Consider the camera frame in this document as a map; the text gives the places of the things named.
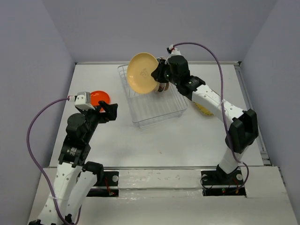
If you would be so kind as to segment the beige plate with leaf design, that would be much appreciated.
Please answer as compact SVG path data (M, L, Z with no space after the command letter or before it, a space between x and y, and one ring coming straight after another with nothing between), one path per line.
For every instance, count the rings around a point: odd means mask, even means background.
M159 57L160 61L165 60L165 57ZM169 88L169 83L159 83L158 92L167 91Z

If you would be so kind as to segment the tan round plate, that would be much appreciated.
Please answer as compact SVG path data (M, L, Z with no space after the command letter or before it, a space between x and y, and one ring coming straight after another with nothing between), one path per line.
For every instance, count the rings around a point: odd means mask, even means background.
M127 82L131 89L138 94L152 92L158 83L151 73L157 67L158 61L152 54L141 52L135 55L127 67Z

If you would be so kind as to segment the white plate with green rim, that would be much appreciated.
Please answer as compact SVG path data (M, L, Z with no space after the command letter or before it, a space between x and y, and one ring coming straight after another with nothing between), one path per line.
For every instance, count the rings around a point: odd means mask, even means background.
M161 83L159 82L154 90L154 92L161 93L167 91L169 88L169 83Z

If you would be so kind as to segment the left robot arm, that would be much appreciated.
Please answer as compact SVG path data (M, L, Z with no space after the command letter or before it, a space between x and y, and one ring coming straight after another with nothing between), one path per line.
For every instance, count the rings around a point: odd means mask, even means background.
M99 101L97 106L75 104L77 113L69 116L55 179L50 181L44 169L33 156L28 129L26 142L28 152L44 176L50 189L49 196L37 219L31 225L76 225L79 222L84 199L94 185L104 179L104 167L87 161L90 140L99 124L117 118L118 104Z

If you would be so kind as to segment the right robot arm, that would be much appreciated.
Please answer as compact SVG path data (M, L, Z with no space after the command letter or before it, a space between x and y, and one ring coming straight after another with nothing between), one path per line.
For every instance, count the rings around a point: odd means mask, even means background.
M257 114L232 105L213 91L204 80L190 73L187 60L175 55L159 59L151 76L159 83L171 83L190 101L198 103L219 118L225 127L227 149L216 168L216 179L226 184L241 163L247 148L258 137Z

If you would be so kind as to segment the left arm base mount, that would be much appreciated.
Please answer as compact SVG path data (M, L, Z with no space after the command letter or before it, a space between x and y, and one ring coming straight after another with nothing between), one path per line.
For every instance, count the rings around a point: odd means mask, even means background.
M118 197L118 183L118 171L104 171L102 180L96 182L88 192L87 197Z

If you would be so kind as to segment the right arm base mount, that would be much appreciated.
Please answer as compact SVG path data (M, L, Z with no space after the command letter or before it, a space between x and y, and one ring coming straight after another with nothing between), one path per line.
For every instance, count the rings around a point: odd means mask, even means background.
M246 196L241 170L236 170L227 178L219 178L217 171L201 171L200 184L203 196Z

